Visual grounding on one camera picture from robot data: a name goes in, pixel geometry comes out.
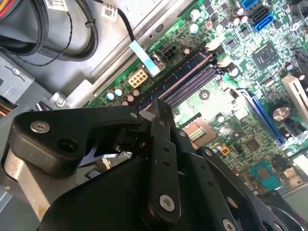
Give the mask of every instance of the barcode label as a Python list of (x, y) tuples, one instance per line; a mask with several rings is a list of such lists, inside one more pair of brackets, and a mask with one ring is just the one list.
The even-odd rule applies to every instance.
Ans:
[(45, 2), (48, 9), (65, 12), (68, 11), (65, 0), (45, 0)]
[(117, 7), (104, 2), (101, 16), (115, 22), (117, 18)]

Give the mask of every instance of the pcie slot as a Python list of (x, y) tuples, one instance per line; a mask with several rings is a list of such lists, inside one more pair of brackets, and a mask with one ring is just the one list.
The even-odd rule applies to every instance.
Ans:
[(274, 140), (279, 145), (283, 145), (285, 143), (285, 139), (283, 135), (280, 133), (274, 121), (271, 119), (269, 114), (266, 112), (265, 108), (263, 107), (259, 99), (254, 94), (248, 92), (245, 89), (239, 89), (238, 92), (241, 93), (249, 101), (249, 103), (254, 108), (255, 112), (258, 114), (261, 121), (267, 128), (269, 134), (274, 138)]

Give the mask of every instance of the integrated circuit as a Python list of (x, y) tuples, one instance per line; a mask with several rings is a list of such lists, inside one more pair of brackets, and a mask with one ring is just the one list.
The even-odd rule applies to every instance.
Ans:
[(255, 61), (259, 70), (263, 71), (267, 67), (278, 61), (279, 56), (273, 44), (271, 42), (268, 42), (255, 53), (253, 53), (252, 58)]
[(251, 138), (245, 142), (246, 147), (249, 149), (249, 151), (254, 152), (258, 150), (261, 145), (256, 141), (255, 138)]

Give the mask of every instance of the chip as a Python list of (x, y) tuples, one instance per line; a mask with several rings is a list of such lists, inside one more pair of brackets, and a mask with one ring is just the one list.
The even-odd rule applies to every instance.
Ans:
[(251, 138), (251, 139), (247, 140), (245, 142), (245, 145), (247, 146), (247, 148), (251, 152), (258, 150), (261, 147), (260, 144), (258, 143), (258, 141), (256, 141), (255, 138)]
[(205, 0), (203, 5), (205, 6), (205, 8), (208, 8), (211, 5), (211, 1), (210, 0)]
[(214, 9), (213, 7), (209, 6), (206, 10), (208, 12), (209, 15), (211, 15), (212, 13), (214, 13)]
[(225, 10), (225, 9), (228, 8), (228, 6), (227, 6), (227, 4), (224, 3), (224, 4), (221, 5), (221, 8), (222, 8), (223, 10)]
[(250, 31), (247, 27), (245, 27), (241, 30), (241, 33), (242, 33), (243, 38), (245, 38), (250, 34)]
[(259, 70), (263, 71), (270, 65), (278, 61), (279, 57), (273, 44), (268, 42), (255, 53), (252, 54), (252, 58), (255, 61)]
[(218, 20), (217, 14), (213, 14), (213, 15), (211, 16), (211, 20), (212, 20), (212, 22), (216, 22), (216, 21)]

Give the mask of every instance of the blue sata port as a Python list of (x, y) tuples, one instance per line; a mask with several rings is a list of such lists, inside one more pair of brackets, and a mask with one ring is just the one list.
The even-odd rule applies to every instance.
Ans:
[(256, 4), (258, 0), (241, 0), (240, 4), (245, 9), (248, 10), (250, 7)]
[(260, 32), (264, 28), (266, 28), (269, 24), (271, 24), (275, 20), (274, 14), (269, 13), (259, 21), (257, 21), (254, 25), (253, 28), (256, 32)]

